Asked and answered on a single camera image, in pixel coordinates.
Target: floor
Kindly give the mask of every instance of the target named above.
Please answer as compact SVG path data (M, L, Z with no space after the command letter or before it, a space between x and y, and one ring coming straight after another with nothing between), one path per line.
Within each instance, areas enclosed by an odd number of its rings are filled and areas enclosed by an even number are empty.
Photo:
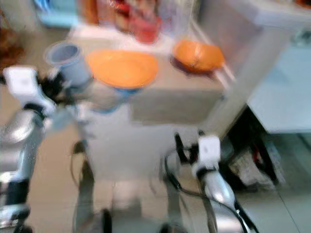
M51 43L63 40L66 31L43 30L28 37L26 57L22 64L33 65L41 73L49 66L43 52ZM1 86L0 125L19 109L19 103ZM287 180L286 186L274 192L238 194L261 233L309 233L311 228L311 151L308 135L274 135ZM157 232L164 221L184 225L189 232L208 232L206 209L200 199L178 195L161 179L132 182L94 182L82 154L72 155L73 145L80 140L73 125L49 134L37 153L27 221L36 233L75 233L93 213L109 208L113 213L114 233ZM183 184L197 189L192 179Z

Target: orange plate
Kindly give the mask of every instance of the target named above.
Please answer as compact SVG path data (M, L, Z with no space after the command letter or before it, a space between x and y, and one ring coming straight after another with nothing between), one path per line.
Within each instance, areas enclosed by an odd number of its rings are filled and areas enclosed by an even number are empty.
M143 52L100 50L90 53L86 61L95 79L122 89L144 87L157 73L156 59Z
M205 72L220 68L225 59L217 46L181 40L173 48L173 56L191 72Z

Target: black cable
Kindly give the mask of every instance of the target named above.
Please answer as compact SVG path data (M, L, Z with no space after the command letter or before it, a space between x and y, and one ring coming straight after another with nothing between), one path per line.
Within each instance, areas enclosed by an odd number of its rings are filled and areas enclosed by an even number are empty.
M189 151L190 148L179 148L180 150L186 150L186 151ZM183 192L189 196L193 196L193 197L197 197L197 198L202 198L202 199L207 199L209 201L213 201L215 203L217 203L218 205L226 208L227 210L229 210L240 222L242 228L243 228L243 231L245 233L248 232L246 226L245 226L245 223L242 219L242 217L236 212L236 210L233 210L231 207L217 201L216 199L213 199L213 198L209 198L207 197L206 195L203 195L201 193L197 193L197 192L193 192L193 191L190 191L190 190L187 190L187 189L184 189L180 182L178 181L178 179L173 175L173 173L170 171L169 169L169 166L168 166L168 159L169 157L173 154L173 152L177 151L177 149L173 149L172 151L170 151L169 153L166 154L166 156L164 157L164 167L165 167L165 172L166 172L166 175L167 175L167 178L168 180L172 183L172 185L174 186L174 188L177 190L177 191L180 191L180 192ZM259 233L257 227L252 223L252 229L256 232L256 233Z

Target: gray cup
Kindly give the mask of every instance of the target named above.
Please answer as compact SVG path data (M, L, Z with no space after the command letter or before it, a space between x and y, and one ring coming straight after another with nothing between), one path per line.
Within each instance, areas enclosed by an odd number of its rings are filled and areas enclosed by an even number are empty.
M81 49L73 43L59 42L47 48L46 61L60 69L69 88L82 88L92 80Z

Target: red object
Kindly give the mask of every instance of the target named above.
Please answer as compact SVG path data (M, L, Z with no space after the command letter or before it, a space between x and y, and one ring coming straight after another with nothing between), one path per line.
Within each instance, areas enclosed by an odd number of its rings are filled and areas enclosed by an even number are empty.
M161 27L160 17L155 17L154 20L132 17L131 20L134 36L137 41L143 44L152 44L157 40Z

